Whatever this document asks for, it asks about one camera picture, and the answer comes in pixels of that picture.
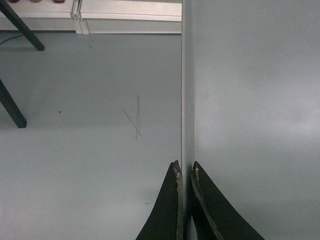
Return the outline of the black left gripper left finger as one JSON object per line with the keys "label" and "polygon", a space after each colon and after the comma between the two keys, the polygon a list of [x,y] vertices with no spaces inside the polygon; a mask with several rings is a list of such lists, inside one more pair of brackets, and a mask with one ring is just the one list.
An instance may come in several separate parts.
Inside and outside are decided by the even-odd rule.
{"label": "black left gripper left finger", "polygon": [[183,239],[183,176],[179,162],[171,162],[153,209],[138,240]]}

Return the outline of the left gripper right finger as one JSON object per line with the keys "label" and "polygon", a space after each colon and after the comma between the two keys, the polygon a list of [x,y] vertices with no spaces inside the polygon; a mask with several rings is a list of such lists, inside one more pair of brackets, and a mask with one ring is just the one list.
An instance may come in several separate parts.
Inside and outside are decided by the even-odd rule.
{"label": "left gripper right finger", "polygon": [[262,240],[236,211],[202,166],[195,161],[191,182],[191,213],[199,240]]}

